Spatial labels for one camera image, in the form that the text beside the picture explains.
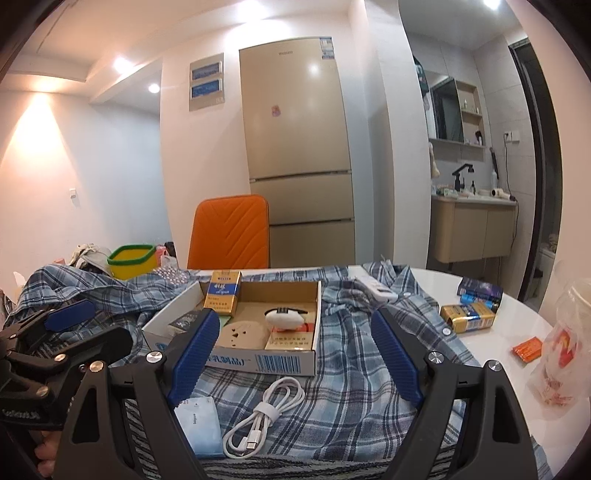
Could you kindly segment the person's left hand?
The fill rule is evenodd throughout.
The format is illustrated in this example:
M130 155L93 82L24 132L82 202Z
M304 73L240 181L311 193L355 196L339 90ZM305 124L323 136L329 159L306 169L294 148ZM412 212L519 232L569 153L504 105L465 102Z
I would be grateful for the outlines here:
M34 453L39 460L37 471L43 478L50 478L53 474L60 440L60 431L41 432L41 442L34 449Z

